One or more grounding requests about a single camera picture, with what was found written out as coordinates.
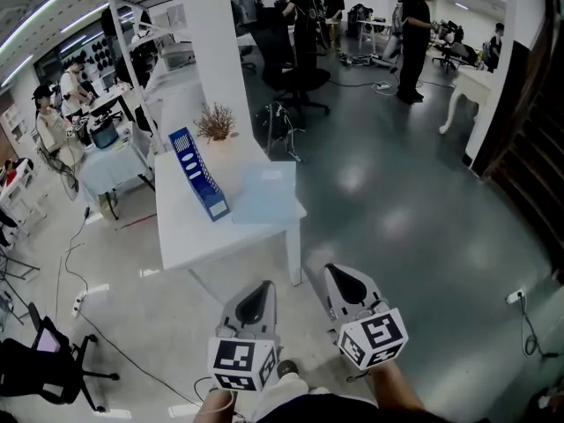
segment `red item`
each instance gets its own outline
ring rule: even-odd
[[[10,185],[11,181],[16,178],[17,173],[18,171],[16,171],[15,169],[8,171],[8,174],[6,174],[6,185]]]

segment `blue magazine rack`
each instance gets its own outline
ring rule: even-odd
[[[186,127],[168,135],[176,157],[197,198],[200,200],[212,221],[229,213],[227,201],[217,183],[205,167],[194,138]]]

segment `white pants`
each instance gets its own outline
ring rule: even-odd
[[[277,407],[297,397],[308,394],[323,395],[326,393],[330,392],[324,387],[309,391],[309,386],[303,379],[300,379],[296,373],[288,373],[282,376],[282,379],[277,384],[263,390],[251,421],[262,419]]]

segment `white column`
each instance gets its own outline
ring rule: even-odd
[[[182,0],[207,104],[233,110],[236,130],[252,135],[230,0]]]

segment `ceiling light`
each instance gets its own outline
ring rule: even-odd
[[[4,49],[8,46],[10,42],[12,42],[16,38],[16,36],[18,36],[18,34],[24,31],[26,27],[29,26],[29,24],[31,24],[35,19],[37,19],[37,17],[42,12],[44,12],[49,6],[51,6],[56,1],[57,0],[45,0],[45,2],[40,4],[37,7],[37,9],[34,10],[26,20],[24,20],[21,24],[19,24],[19,26],[13,32],[11,32],[11,35],[8,36],[8,39],[6,39],[6,41],[4,41],[4,43],[0,46],[0,54],[2,54]]]
[[[100,36],[101,34],[104,34],[104,32],[99,32],[98,34],[95,34],[92,38],[88,38],[86,41],[84,41],[82,43],[82,45],[84,46],[85,44],[87,44],[88,42],[90,42],[92,39],[96,39],[98,36]]]
[[[29,60],[31,60],[32,58],[33,58],[33,55],[28,56],[28,57],[24,60],[24,62],[23,62],[22,64],[20,64],[20,65],[16,68],[16,70],[15,70],[14,72],[12,72],[12,73],[8,76],[8,78],[7,78],[6,80],[4,80],[4,82],[2,83],[2,86],[6,85],[6,83],[8,83],[8,82],[12,79],[12,77],[13,77],[14,75],[16,75],[19,71],[21,71],[21,69],[22,69],[27,63],[29,63]]]
[[[105,10],[108,7],[109,4],[103,4],[102,6],[99,6],[98,8],[96,8],[95,10],[90,11],[88,14],[85,14],[84,16],[82,16],[79,20],[75,20],[74,22],[72,22],[69,26],[66,26],[65,28],[63,28],[63,30],[61,30],[61,33],[64,33],[68,30],[70,30],[72,27],[74,27],[75,25],[79,24],[80,22],[82,22],[84,19],[89,18],[90,16],[92,16],[93,14],[95,14],[98,11],[102,11]]]
[[[81,42],[84,38],[86,37],[85,34],[83,34],[82,36],[80,36],[78,39],[74,40],[73,42],[71,42],[67,47],[63,48],[63,50],[61,50],[62,52],[66,52],[69,48],[71,48],[73,45],[78,44],[79,42]]]

